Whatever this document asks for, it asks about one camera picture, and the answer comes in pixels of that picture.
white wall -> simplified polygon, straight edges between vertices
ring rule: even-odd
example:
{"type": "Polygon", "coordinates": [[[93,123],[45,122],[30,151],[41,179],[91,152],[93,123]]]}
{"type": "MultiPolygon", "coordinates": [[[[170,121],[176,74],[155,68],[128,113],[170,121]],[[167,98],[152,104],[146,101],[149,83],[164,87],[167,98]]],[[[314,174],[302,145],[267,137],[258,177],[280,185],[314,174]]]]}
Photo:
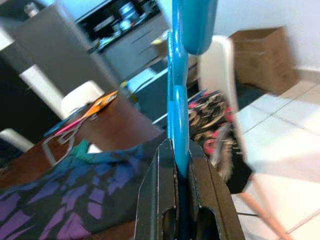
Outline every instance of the white wall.
{"type": "MultiPolygon", "coordinates": [[[[158,2],[171,19],[172,0],[158,2]]],[[[320,0],[219,0],[214,34],[285,25],[297,67],[320,71],[319,24],[320,0]]]]}

patterned fabric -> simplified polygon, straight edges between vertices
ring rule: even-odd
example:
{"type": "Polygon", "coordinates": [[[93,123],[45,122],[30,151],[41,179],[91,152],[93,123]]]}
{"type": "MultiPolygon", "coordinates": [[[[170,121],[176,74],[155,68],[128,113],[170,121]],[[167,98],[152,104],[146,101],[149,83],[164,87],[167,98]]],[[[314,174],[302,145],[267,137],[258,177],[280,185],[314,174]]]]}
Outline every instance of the patterned fabric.
{"type": "Polygon", "coordinates": [[[2,190],[0,239],[81,239],[133,221],[140,184],[165,138],[86,161],[73,153],[38,180],[2,190]]]}
{"type": "Polygon", "coordinates": [[[219,91],[189,104],[190,138],[199,144],[231,194],[241,193],[252,174],[244,162],[232,111],[219,91]]]}

dark floor mat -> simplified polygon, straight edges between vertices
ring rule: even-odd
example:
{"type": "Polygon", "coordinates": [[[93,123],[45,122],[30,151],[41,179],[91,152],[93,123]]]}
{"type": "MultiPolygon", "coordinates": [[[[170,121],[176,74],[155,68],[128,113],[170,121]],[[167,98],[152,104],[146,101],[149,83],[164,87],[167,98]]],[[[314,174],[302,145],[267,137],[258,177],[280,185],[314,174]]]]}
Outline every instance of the dark floor mat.
{"type": "Polygon", "coordinates": [[[254,86],[250,85],[244,85],[238,80],[235,81],[239,111],[265,94],[265,92],[259,88],[255,88],[254,86]]]}
{"type": "MultiPolygon", "coordinates": [[[[188,98],[198,93],[198,91],[198,84],[193,84],[187,90],[188,98]]],[[[167,93],[168,74],[166,73],[135,93],[140,105],[140,111],[152,121],[162,117],[167,113],[167,93]]],[[[164,120],[163,123],[160,123],[160,127],[163,128],[165,127],[163,125],[166,124],[166,120],[164,120]]]]}

kitchen cabinet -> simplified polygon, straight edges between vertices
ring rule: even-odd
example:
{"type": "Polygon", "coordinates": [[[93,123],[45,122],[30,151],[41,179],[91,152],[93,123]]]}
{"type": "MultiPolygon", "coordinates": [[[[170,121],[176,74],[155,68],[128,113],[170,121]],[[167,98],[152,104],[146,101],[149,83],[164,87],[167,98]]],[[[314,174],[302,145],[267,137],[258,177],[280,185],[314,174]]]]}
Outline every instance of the kitchen cabinet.
{"type": "Polygon", "coordinates": [[[106,48],[101,54],[121,81],[128,80],[139,73],[147,63],[158,57],[151,42],[167,29],[166,20],[162,14],[158,14],[106,48]]]}

floor tile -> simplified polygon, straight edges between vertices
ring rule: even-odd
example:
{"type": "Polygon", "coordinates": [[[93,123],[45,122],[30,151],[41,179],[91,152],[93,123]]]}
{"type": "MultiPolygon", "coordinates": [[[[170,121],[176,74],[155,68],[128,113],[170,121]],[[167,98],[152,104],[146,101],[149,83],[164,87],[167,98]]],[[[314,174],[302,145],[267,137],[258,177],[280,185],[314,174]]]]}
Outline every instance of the floor tile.
{"type": "Polygon", "coordinates": [[[274,240],[277,235],[258,217],[239,216],[246,240],[274,240]]]}
{"type": "Polygon", "coordinates": [[[290,102],[276,112],[275,116],[320,135],[320,85],[290,102]]]}
{"type": "Polygon", "coordinates": [[[289,231],[319,209],[320,183],[255,174],[270,211],[289,231]]]}
{"type": "Polygon", "coordinates": [[[251,105],[246,106],[237,114],[240,127],[243,133],[261,123],[269,115],[262,110],[259,110],[251,105]]]}
{"type": "Polygon", "coordinates": [[[316,240],[320,237],[320,215],[300,226],[290,234],[295,240],[316,240]]]}
{"type": "Polygon", "coordinates": [[[252,105],[262,109],[266,113],[272,114],[288,104],[292,99],[302,95],[314,86],[315,83],[302,80],[282,95],[275,96],[271,94],[264,94],[255,100],[252,105]]]}
{"type": "Polygon", "coordinates": [[[244,139],[271,211],[290,230],[319,208],[320,137],[270,116],[244,139]]]}
{"type": "Polygon", "coordinates": [[[274,116],[244,134],[247,160],[251,165],[319,158],[320,137],[274,116]]]}

